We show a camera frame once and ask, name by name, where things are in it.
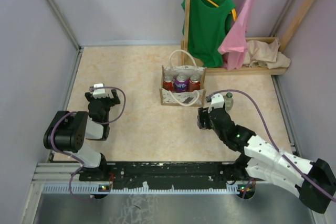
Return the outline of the glass bottle green cap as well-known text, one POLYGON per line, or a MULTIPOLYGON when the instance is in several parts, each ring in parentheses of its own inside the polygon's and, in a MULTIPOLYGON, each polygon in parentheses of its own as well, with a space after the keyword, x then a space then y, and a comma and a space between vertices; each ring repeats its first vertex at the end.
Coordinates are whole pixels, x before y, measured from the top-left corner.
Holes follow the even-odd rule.
POLYGON ((225 110, 228 112, 232 109, 234 100, 233 100, 233 94, 231 92, 227 92, 224 96, 224 104, 225 104, 225 110))

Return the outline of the red soda can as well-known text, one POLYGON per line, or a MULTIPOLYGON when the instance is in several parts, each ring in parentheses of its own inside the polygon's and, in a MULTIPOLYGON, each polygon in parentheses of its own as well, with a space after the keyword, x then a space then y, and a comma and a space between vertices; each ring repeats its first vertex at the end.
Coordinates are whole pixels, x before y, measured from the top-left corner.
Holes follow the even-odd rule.
POLYGON ((195 73, 190 76, 188 82, 188 91, 193 92, 195 90, 201 89, 201 76, 198 73, 195 73))
POLYGON ((174 76, 170 73, 164 74, 162 88, 167 91, 174 91, 174 76))

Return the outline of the canvas tote bag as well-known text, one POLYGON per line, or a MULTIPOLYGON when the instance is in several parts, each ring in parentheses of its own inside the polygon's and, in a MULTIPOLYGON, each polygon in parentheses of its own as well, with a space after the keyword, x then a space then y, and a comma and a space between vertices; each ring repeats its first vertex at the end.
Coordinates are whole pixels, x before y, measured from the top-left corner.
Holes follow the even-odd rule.
POLYGON ((206 89, 205 89, 205 74, 206 74, 206 68, 197 66, 194 58, 192 55, 183 50, 183 49, 177 49, 173 51, 170 54, 169 57, 169 66, 165 67, 162 66, 162 72, 161 72, 161 86, 159 88, 160 93, 160 101, 162 105, 171 105, 171 106, 196 106, 196 107, 202 107, 205 102, 205 96, 206 96, 206 89), (182 53, 189 57, 189 59, 192 61, 191 65, 182 65, 182 66, 174 66, 172 64, 172 58, 175 54, 182 53), (201 89, 195 90, 193 92, 181 92, 177 93, 175 90, 173 92, 167 91, 162 88, 162 82, 163 82, 163 76, 164 74, 170 73, 174 76, 174 81, 176 76, 179 73, 186 74, 188 76, 188 81, 191 75, 198 73, 201 76, 201 89))

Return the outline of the purple fanta can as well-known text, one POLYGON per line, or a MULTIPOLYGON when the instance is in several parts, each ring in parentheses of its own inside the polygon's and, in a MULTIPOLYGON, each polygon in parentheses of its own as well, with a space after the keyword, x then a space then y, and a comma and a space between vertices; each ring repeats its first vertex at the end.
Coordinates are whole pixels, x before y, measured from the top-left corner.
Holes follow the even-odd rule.
POLYGON ((183 73, 179 73, 174 82, 175 92, 187 92, 188 91, 188 76, 183 73))

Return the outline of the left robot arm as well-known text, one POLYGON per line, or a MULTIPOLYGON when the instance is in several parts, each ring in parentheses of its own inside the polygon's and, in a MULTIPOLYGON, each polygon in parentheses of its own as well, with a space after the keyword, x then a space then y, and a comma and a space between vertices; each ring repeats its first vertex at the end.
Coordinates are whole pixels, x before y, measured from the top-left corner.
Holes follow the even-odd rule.
POLYGON ((109 167, 105 156, 85 140, 107 140, 110 124, 116 121, 110 120, 110 110, 121 103, 117 91, 117 88, 93 86, 85 93, 88 111, 58 111, 44 134, 44 147, 74 158, 89 178, 106 179, 109 167))

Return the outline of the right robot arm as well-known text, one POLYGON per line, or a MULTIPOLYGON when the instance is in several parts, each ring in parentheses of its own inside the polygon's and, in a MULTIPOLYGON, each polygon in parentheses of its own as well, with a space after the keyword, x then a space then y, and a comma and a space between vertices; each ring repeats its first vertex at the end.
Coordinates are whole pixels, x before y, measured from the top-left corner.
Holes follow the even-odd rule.
POLYGON ((270 182, 319 214, 335 200, 335 175, 326 161, 319 158, 314 162, 277 150, 255 132, 235 124, 223 108, 199 108, 197 112, 200 129, 213 130, 230 150, 240 153, 242 162, 234 167, 239 179, 270 182))

